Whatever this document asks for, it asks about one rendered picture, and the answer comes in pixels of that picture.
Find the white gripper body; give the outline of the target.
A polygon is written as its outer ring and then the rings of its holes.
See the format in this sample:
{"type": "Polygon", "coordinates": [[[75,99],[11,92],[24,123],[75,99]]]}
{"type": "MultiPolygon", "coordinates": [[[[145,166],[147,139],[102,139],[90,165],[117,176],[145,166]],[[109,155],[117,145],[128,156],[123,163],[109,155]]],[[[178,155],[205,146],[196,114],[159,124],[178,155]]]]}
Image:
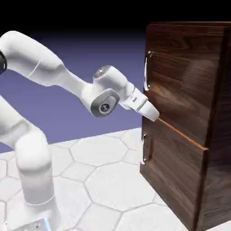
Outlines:
{"type": "Polygon", "coordinates": [[[155,122],[159,117],[159,111],[149,100],[146,100],[144,104],[138,108],[137,112],[152,122],[155,122]]]}

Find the dark wood cabinet door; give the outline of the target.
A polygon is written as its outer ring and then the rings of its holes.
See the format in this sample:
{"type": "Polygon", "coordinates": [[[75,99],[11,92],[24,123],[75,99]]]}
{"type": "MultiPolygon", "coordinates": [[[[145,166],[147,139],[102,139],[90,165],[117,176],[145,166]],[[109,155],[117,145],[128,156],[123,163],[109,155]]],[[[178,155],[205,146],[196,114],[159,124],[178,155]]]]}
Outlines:
{"type": "Polygon", "coordinates": [[[226,26],[155,23],[146,29],[148,96],[162,120],[205,146],[226,26]]]}
{"type": "Polygon", "coordinates": [[[189,231],[198,231],[204,161],[208,149],[163,122],[142,118],[151,140],[150,160],[140,172],[189,231]]]}

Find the dark wood cabinet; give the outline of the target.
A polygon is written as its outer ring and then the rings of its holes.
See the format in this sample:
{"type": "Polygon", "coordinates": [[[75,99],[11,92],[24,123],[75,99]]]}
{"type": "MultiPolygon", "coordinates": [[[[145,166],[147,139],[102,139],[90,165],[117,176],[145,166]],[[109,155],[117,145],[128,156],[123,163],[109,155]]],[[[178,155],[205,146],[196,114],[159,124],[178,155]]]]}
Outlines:
{"type": "MultiPolygon", "coordinates": [[[[231,220],[231,22],[151,22],[150,24],[155,23],[183,25],[204,23],[227,27],[208,135],[203,146],[208,149],[208,153],[204,158],[203,194],[198,231],[206,231],[231,220]]],[[[157,120],[196,143],[162,120],[160,116],[157,120]]]]}

